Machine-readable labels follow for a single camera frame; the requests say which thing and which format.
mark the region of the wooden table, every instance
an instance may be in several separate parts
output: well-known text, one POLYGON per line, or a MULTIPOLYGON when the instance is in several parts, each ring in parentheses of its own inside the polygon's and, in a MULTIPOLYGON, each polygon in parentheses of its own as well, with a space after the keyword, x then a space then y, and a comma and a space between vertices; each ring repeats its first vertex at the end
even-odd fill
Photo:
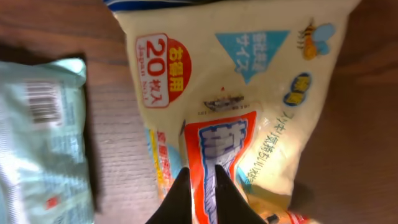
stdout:
MULTIPOLYGON (((352 13, 293 208, 323 223, 398 223, 398 1, 352 13)), ((124 34, 100 0, 3 0, 0 59, 88 65, 87 150, 97 223, 144 223, 158 206, 124 34)))

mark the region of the plastic package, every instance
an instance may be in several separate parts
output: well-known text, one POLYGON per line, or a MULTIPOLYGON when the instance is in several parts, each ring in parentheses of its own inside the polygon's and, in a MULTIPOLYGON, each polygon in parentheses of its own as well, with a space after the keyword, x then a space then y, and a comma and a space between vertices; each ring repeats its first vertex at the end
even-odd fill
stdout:
POLYGON ((77 58, 0 62, 0 223, 94 223, 77 58))
POLYGON ((276 214, 281 223, 308 222, 284 210, 359 0, 218 1, 135 11, 148 9, 138 7, 143 2, 108 6, 126 33, 160 196, 187 166, 194 223, 216 223, 220 164, 265 220, 276 214))

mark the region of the blue badge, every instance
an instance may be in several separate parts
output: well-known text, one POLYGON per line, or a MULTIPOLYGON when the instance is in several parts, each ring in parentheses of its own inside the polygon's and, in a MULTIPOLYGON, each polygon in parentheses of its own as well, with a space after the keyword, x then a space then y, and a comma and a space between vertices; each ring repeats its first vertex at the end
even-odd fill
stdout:
POLYGON ((290 92, 284 96, 284 103, 287 106, 298 106, 306 98, 306 92, 310 88, 312 79, 311 74, 304 72, 294 78, 290 86, 290 92))
POLYGON ((247 84, 251 78, 265 72, 288 30, 216 34, 218 41, 234 61, 235 72, 242 74, 247 84))

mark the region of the bee wing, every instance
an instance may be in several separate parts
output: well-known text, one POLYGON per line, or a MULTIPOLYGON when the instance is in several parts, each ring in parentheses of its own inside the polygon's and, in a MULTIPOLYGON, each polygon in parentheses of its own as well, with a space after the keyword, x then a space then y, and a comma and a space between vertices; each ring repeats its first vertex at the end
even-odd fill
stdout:
POLYGON ((336 32, 333 24, 323 24, 317 27, 312 34, 312 39, 315 42, 327 41, 336 32))
POLYGON ((330 52, 330 48, 325 41, 314 42, 315 46, 317 46, 317 52, 320 55, 326 55, 330 52))

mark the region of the blue triangle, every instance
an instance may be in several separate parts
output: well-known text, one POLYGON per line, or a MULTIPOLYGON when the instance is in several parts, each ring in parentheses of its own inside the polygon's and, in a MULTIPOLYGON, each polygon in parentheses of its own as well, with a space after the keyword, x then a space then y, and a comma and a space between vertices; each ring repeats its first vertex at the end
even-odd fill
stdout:
POLYGON ((255 74, 267 70, 288 34, 288 30, 283 30, 224 33, 216 37, 234 61, 235 72, 240 73, 247 84, 255 74))

